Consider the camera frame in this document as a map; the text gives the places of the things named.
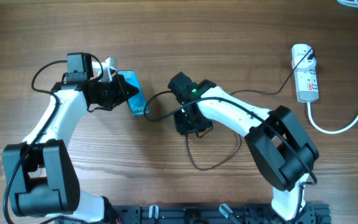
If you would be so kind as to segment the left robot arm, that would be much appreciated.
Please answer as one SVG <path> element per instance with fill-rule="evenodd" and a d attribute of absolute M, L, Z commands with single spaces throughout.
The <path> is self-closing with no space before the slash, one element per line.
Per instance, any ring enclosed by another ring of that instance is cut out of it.
<path fill-rule="evenodd" d="M 45 217 L 48 222 L 122 223 L 104 196 L 80 189 L 67 147 L 81 117 L 90 111 L 112 111 L 139 89 L 117 73 L 109 57 L 100 62 L 89 53 L 70 53 L 67 72 L 45 91 L 50 103 L 36 127 L 19 144 L 2 152 L 6 189 L 2 212 L 18 217 Z"/>

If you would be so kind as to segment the teal screen Galaxy smartphone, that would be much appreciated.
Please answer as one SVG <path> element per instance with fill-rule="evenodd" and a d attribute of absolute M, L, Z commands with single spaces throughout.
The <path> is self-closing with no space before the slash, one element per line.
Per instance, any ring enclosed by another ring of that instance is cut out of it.
<path fill-rule="evenodd" d="M 138 88 L 139 92 L 135 94 L 134 96 L 130 97 L 128 99 L 128 105 L 129 108 L 132 111 L 133 116 L 143 116 L 144 112 L 146 114 L 149 114 L 149 107 L 145 107 L 146 105 L 146 99 L 142 92 L 140 83 L 137 79 L 137 76 L 135 74 L 135 71 L 133 70 L 119 70 L 117 71 L 118 75 L 123 75 L 125 81 Z"/>

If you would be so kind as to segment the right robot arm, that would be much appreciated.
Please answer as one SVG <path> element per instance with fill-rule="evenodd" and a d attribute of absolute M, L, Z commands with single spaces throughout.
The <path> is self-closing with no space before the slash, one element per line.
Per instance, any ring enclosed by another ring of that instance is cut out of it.
<path fill-rule="evenodd" d="M 258 108 L 212 81 L 193 82 L 183 72 L 170 80 L 168 89 L 181 104 L 173 114 L 177 131 L 202 138 L 217 121 L 244 138 L 259 172 L 273 187 L 273 210 L 295 223 L 319 152 L 293 112 L 284 106 Z"/>

